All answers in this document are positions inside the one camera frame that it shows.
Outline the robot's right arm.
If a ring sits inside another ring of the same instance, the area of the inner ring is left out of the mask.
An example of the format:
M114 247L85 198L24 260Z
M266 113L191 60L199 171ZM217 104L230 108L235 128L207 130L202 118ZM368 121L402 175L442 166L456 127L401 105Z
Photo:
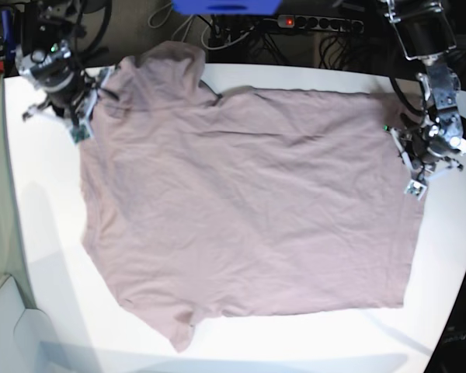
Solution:
M103 20L94 39L79 48L86 36L84 16L102 10ZM101 47L113 10L111 1L31 1L25 6L15 66L21 77L46 95L23 113L23 120L45 114L67 126L87 124L108 72L90 75L86 64L105 52Z

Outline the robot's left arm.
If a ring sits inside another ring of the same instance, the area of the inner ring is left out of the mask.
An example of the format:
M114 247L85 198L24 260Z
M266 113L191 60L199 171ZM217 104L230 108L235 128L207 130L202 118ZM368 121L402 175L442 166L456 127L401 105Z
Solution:
M398 98L421 119L416 123L403 115L405 128L394 130L393 136L413 177L424 180L435 172L437 162L453 162L454 156L466 154L466 119L457 104L461 84L447 64L457 45L441 1L385 1L383 13L405 59L424 66L416 74L423 95L419 109L390 77Z

